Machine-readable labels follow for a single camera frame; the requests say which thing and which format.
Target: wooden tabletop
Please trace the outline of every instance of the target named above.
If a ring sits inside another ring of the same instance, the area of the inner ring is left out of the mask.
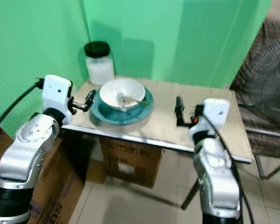
[[[78,110],[73,116],[71,125],[65,126],[65,128],[193,152],[194,145],[189,140],[189,130],[176,126],[174,113],[176,96],[181,96],[183,99],[185,105],[184,118],[187,122],[189,122],[197,104],[201,104],[206,98],[223,98],[230,102],[230,112],[227,122],[220,132],[234,159],[242,162],[252,162],[251,147],[233,91],[148,79],[137,80],[149,89],[154,97],[153,111],[146,119],[131,125],[115,126],[100,122],[91,112]],[[98,87],[87,81],[75,94],[75,101],[84,102],[89,91],[93,89],[98,89]]]

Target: tiled floor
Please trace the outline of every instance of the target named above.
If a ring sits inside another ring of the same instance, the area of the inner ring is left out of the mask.
[[[280,161],[262,158],[265,171]],[[256,224],[280,224],[280,173],[261,181],[256,165],[239,165]],[[191,157],[166,151],[153,189],[107,177],[104,185],[88,182],[71,224],[201,224],[199,194],[186,211],[181,204],[197,177]],[[250,223],[246,206],[244,221]]]

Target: wicker chair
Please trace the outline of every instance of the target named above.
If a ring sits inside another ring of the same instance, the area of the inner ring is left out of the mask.
[[[243,75],[249,63],[267,46],[280,38],[280,21],[266,19],[230,89],[236,92],[237,101],[242,105],[245,82]],[[265,175],[260,155],[280,158],[280,126],[262,119],[249,110],[239,107],[245,125],[252,152],[255,156],[259,176],[261,179],[270,179],[280,171],[280,165],[270,174]]]

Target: black jar lid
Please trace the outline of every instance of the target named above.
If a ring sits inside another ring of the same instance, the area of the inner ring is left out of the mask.
[[[103,41],[94,41],[84,46],[85,54],[88,57],[99,58],[110,54],[110,46]]]

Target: fan grille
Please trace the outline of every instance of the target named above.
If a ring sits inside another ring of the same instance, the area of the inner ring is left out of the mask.
[[[280,123],[280,39],[246,66],[240,86],[241,99],[250,111]]]

